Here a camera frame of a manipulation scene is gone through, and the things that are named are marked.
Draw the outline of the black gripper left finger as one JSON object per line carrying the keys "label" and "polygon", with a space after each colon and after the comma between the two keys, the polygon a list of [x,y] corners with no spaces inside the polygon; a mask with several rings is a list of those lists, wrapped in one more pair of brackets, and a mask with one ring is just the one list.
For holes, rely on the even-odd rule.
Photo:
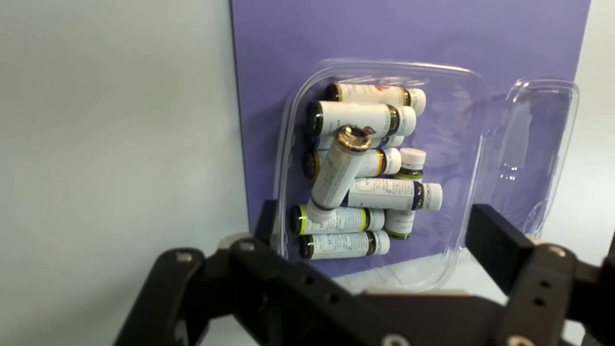
{"label": "black gripper left finger", "polygon": [[366,298],[272,250],[278,212],[280,202],[266,200],[255,233],[214,256],[160,254],[114,346],[199,346],[228,316],[260,346],[383,346],[395,327]]}

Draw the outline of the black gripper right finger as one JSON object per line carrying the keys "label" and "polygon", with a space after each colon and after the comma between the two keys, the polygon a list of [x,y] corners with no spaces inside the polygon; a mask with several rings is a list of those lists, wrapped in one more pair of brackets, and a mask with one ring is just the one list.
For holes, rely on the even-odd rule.
{"label": "black gripper right finger", "polygon": [[533,243],[489,204],[470,212],[466,246],[508,304],[491,331],[493,346],[564,346],[577,321],[597,346],[615,346],[615,252],[601,266],[554,243]]}

